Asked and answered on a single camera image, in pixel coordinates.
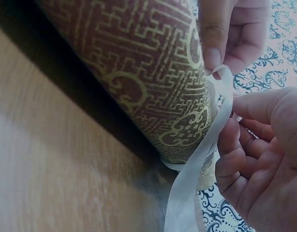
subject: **gold motif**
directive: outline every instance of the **gold motif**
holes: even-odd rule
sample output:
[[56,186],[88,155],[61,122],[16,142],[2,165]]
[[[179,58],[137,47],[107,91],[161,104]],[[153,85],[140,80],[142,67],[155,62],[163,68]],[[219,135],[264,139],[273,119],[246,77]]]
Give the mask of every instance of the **gold motif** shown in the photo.
[[191,146],[203,137],[203,130],[210,126],[209,108],[190,112],[172,124],[171,130],[160,135],[164,146]]
[[101,78],[108,85],[108,91],[128,114],[143,104],[147,97],[144,83],[134,74],[123,71],[113,72]]

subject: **hand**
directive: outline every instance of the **hand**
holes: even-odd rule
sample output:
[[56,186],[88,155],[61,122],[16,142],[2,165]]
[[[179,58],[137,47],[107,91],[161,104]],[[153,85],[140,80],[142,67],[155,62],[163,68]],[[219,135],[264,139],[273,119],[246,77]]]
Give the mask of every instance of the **hand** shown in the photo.
[[243,120],[220,134],[220,193],[257,232],[297,232],[297,88],[235,97],[233,111]]
[[271,0],[198,0],[205,68],[237,74],[263,53]]

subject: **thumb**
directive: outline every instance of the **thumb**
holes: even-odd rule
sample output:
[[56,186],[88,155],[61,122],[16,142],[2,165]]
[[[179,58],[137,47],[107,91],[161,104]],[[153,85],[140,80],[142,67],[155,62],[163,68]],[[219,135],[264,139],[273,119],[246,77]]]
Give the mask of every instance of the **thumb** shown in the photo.
[[237,0],[198,0],[198,2],[205,68],[212,72],[223,63],[231,13]]
[[289,164],[297,169],[297,87],[235,97],[233,111],[243,118],[271,125]]

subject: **rolled fabric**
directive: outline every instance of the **rolled fabric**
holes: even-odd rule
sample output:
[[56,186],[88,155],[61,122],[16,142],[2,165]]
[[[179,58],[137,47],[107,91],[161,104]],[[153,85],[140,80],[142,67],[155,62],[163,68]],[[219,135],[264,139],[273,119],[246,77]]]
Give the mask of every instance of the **rolled fabric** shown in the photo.
[[[189,0],[36,2],[162,159],[184,164],[216,114]],[[214,181],[211,154],[198,189]]]

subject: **fingernail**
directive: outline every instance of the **fingernail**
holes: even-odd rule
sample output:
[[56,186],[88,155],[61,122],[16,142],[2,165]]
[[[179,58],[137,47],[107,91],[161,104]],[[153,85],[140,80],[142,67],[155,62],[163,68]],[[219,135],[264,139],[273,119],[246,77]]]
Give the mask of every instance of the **fingernail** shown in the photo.
[[206,76],[210,76],[211,74],[212,74],[211,71],[209,71],[209,70],[205,70],[205,75],[206,75]]
[[208,71],[213,71],[221,64],[221,53],[216,48],[208,48],[204,52],[205,67]]

